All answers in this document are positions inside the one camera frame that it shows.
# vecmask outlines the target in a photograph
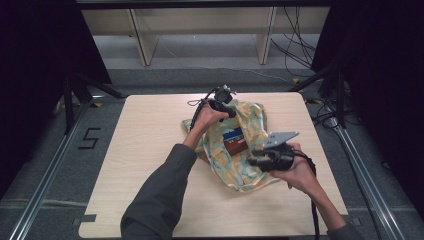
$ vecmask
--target person's right hand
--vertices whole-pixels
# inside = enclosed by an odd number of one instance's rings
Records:
[[[301,151],[299,143],[288,143],[293,150]],[[271,176],[280,178],[287,182],[288,187],[296,189],[311,196],[314,192],[319,191],[321,186],[312,172],[308,162],[303,157],[295,156],[292,167],[288,171],[273,170]]]

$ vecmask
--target sleeve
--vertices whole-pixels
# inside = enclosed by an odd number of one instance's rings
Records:
[[[187,177],[196,153],[176,144],[150,175],[121,219],[123,239],[171,239],[181,217]]]
[[[331,240],[363,240],[364,238],[358,230],[351,224],[347,223],[345,226],[327,232]]]

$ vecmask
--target person's right arm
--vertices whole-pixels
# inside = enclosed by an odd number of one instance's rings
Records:
[[[301,151],[300,144],[290,144],[295,150]],[[328,228],[330,239],[363,239],[359,232],[337,211],[327,193],[319,184],[306,159],[296,156],[293,166],[288,171],[271,171],[273,177],[286,181],[289,188],[307,194],[317,206],[325,225]]]

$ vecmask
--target table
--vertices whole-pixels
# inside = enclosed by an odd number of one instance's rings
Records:
[[[186,132],[181,122],[192,118],[195,107],[187,101],[205,94],[129,96],[117,123],[103,166],[82,222],[83,238],[119,237],[119,224],[147,177],[164,161]],[[341,214],[346,207],[298,93],[239,93],[235,98],[262,103],[268,116],[268,132],[299,131],[293,139],[317,165],[318,179]],[[326,227],[320,219],[321,234]],[[183,214],[174,237],[247,237],[313,235],[310,199],[284,182],[254,192],[231,190],[202,160],[194,164],[188,179]]]

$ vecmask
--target bag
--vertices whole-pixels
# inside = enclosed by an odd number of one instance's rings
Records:
[[[236,111],[236,117],[209,127],[196,148],[199,158],[210,163],[215,175],[237,191],[257,190],[278,181],[247,162],[251,151],[262,150],[268,137],[264,106],[237,99],[227,106]],[[190,124],[191,119],[183,121],[187,132]]]

